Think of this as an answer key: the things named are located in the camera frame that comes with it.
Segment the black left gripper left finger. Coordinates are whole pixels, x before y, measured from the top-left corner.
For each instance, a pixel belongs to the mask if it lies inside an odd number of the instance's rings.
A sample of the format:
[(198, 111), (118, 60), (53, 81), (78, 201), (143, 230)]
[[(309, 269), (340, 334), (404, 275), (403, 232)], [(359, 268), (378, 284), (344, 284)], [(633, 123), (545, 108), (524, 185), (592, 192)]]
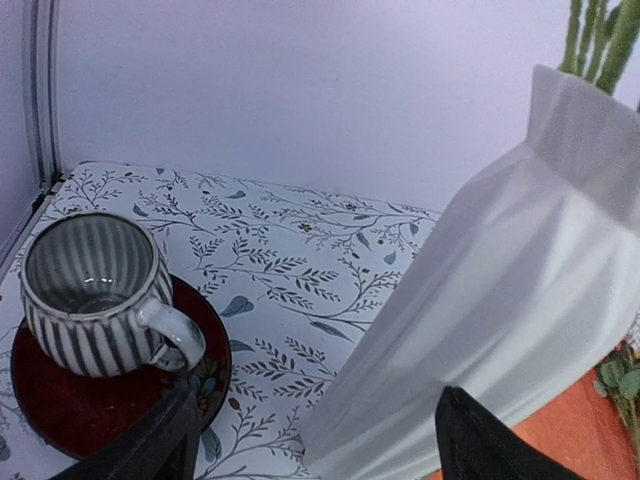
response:
[(118, 439), (57, 479), (192, 479), (200, 438), (193, 392), (175, 388)]

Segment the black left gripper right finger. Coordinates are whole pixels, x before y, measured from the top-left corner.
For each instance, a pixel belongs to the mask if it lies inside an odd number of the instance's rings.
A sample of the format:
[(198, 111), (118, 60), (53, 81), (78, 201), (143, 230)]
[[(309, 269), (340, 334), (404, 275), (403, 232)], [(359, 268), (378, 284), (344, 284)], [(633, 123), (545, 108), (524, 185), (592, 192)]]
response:
[(445, 480), (580, 477), (519, 438), (460, 387), (443, 389), (435, 425)]

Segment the orange tissue paper sheet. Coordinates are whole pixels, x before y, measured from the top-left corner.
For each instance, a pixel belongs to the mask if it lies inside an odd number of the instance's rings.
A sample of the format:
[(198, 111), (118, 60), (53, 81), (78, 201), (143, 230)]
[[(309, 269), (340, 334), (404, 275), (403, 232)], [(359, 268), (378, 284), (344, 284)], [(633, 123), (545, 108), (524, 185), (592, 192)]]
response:
[(587, 479), (635, 479), (630, 436), (590, 370), (513, 427), (522, 440)]

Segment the white ribbed ceramic vase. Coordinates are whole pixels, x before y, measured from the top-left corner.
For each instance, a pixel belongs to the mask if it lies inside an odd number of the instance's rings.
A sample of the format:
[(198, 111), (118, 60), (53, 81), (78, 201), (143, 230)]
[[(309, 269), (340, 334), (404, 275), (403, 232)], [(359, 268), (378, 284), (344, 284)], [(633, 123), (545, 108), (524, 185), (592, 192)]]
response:
[(299, 425), (324, 479), (438, 469), (435, 410), (459, 386), (513, 426), (562, 393), (639, 308), (639, 116), (533, 72), (525, 139), (454, 196)]

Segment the blue hydrangea flower stem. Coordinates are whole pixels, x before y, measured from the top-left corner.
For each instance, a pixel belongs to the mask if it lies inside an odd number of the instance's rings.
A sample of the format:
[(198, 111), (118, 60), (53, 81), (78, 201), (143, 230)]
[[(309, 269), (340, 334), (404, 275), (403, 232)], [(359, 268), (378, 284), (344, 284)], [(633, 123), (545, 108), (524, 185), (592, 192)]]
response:
[(639, 39), (639, 0), (571, 0), (558, 70), (614, 94)]

